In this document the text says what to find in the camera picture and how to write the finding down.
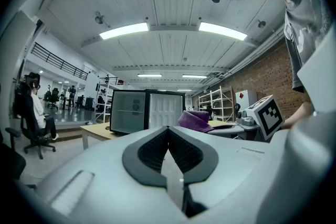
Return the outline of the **black office chair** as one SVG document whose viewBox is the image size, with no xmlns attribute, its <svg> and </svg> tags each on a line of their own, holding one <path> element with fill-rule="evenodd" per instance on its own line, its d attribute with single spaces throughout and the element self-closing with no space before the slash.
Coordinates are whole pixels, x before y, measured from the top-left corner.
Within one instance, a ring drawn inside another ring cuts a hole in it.
<svg viewBox="0 0 336 224">
<path fill-rule="evenodd" d="M 56 104 L 59 101 L 59 90 L 54 88 L 52 91 L 48 90 L 45 94 L 45 101 L 47 102 L 47 106 L 49 108 L 58 109 L 58 105 Z"/>
<path fill-rule="evenodd" d="M 30 140 L 30 144 L 24 147 L 24 152 L 27 154 L 28 149 L 36 147 L 39 158 L 43 159 L 41 153 L 42 147 L 49 147 L 53 152 L 56 151 L 56 148 L 49 144 L 45 129 L 41 129 L 38 126 L 34 114 L 34 103 L 31 92 L 31 87 L 27 83 L 19 83 L 15 90 L 13 111 L 14 115 L 19 115 L 21 117 L 21 131 L 23 135 Z"/>
</svg>

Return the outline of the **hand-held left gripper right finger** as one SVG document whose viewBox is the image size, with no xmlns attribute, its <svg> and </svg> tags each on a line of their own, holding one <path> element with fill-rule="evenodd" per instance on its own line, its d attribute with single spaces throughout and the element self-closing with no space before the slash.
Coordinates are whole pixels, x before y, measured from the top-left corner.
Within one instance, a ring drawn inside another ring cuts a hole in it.
<svg viewBox="0 0 336 224">
<path fill-rule="evenodd" d="M 219 161 L 217 151 L 210 145 L 170 126 L 168 149 L 183 174 L 184 184 L 206 181 Z"/>
</svg>

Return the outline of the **loaded white shelving unit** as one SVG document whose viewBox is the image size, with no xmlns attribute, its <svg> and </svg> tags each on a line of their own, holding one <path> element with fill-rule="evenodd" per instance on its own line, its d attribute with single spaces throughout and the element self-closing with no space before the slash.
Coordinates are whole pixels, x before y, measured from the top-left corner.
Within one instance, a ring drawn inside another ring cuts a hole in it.
<svg viewBox="0 0 336 224">
<path fill-rule="evenodd" d="M 110 79 L 101 79 L 96 86 L 95 123 L 106 123 L 110 120 L 113 88 Z"/>
</svg>

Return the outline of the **brown steps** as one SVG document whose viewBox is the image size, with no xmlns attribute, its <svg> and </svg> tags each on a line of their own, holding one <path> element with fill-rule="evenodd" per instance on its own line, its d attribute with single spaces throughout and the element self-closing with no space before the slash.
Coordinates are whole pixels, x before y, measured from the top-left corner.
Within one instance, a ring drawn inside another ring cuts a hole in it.
<svg viewBox="0 0 336 224">
<path fill-rule="evenodd" d="M 59 138 L 55 142 L 64 142 L 82 138 L 82 124 L 57 125 L 56 131 Z"/>
</svg>

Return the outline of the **person's right forearm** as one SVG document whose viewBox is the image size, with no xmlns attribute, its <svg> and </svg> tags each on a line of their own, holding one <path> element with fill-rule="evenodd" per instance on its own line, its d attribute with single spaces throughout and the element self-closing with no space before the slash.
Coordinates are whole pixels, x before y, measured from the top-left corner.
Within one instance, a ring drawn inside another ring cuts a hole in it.
<svg viewBox="0 0 336 224">
<path fill-rule="evenodd" d="M 313 106 L 311 102 L 304 102 L 299 109 L 288 119 L 285 120 L 282 125 L 282 129 L 290 129 L 298 121 L 309 117 L 313 113 Z"/>
</svg>

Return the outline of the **black mini fridge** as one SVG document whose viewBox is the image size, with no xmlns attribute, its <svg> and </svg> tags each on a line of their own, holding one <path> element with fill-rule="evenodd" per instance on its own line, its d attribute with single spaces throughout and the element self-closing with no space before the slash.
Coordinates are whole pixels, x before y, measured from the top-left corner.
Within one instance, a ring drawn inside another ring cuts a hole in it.
<svg viewBox="0 0 336 224">
<path fill-rule="evenodd" d="M 125 135 L 156 127 L 175 126 L 185 110 L 185 93 L 115 90 L 111 103 L 110 131 Z"/>
</svg>

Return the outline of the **person's grey printed t-shirt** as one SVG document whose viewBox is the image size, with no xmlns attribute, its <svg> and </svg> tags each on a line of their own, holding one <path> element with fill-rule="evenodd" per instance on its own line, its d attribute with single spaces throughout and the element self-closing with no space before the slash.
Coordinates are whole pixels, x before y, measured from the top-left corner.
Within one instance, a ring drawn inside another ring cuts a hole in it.
<svg viewBox="0 0 336 224">
<path fill-rule="evenodd" d="M 292 89 L 304 92 L 298 71 L 313 55 L 334 21 L 326 0 L 287 0 L 284 35 L 292 67 Z"/>
</svg>

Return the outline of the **purple cleaning cloth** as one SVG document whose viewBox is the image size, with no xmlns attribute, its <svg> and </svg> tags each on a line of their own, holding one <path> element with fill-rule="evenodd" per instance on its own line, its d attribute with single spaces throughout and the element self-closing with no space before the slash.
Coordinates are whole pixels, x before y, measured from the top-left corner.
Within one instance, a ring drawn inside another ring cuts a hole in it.
<svg viewBox="0 0 336 224">
<path fill-rule="evenodd" d="M 178 119 L 178 124 L 181 127 L 202 132 L 208 133 L 214 130 L 208 123 L 209 113 L 206 111 L 184 111 L 181 117 Z"/>
</svg>

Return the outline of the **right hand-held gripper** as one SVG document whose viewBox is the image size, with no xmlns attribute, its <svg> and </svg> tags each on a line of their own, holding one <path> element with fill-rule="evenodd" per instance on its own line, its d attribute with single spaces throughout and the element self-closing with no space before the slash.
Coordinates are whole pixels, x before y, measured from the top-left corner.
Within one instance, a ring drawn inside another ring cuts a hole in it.
<svg viewBox="0 0 336 224">
<path fill-rule="evenodd" d="M 284 124 L 281 109 L 273 95 L 263 97 L 248 108 L 239 111 L 236 122 L 246 130 L 257 129 L 262 141 L 268 141 Z M 208 134 L 215 136 L 246 136 L 245 130 L 236 124 L 213 127 Z"/>
</svg>

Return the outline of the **empty white shelving unit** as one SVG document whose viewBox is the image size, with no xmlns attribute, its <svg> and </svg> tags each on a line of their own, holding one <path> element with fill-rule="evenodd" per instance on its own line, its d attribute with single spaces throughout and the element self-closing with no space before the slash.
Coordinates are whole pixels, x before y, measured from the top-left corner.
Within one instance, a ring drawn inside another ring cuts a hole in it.
<svg viewBox="0 0 336 224">
<path fill-rule="evenodd" d="M 198 97 L 200 111 L 209 113 L 211 121 L 234 122 L 234 100 L 232 88 L 219 87 Z"/>
</svg>

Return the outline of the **black balcony railing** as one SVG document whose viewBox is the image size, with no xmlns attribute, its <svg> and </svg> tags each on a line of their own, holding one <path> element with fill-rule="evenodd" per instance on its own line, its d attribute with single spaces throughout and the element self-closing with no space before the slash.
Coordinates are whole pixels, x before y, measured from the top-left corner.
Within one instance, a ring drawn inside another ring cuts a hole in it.
<svg viewBox="0 0 336 224">
<path fill-rule="evenodd" d="M 68 63 L 62 58 L 56 56 L 54 53 L 45 49 L 39 43 L 35 42 L 31 53 L 36 57 L 40 58 L 42 61 L 51 64 L 52 66 L 63 70 L 64 72 L 71 74 L 79 79 L 86 80 L 88 73 L 75 67 L 74 65 Z"/>
</svg>

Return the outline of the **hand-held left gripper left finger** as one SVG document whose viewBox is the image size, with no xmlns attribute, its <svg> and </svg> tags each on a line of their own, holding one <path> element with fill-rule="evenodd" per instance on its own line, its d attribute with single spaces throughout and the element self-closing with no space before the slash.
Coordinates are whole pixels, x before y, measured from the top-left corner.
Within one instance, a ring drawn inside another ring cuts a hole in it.
<svg viewBox="0 0 336 224">
<path fill-rule="evenodd" d="M 122 164 L 128 174 L 139 184 L 166 187 L 166 177 L 161 174 L 163 161 L 169 147 L 166 126 L 151 131 L 145 137 L 128 145 L 122 154 Z"/>
</svg>

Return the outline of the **white cabinet with red mark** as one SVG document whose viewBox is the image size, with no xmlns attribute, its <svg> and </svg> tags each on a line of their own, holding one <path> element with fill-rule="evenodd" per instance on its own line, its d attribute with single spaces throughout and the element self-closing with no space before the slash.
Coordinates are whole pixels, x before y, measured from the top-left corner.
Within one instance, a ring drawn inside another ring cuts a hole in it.
<svg viewBox="0 0 336 224">
<path fill-rule="evenodd" d="M 243 90 L 235 93 L 236 103 L 240 105 L 240 110 L 245 110 L 258 101 L 257 93 L 251 90 Z"/>
</svg>

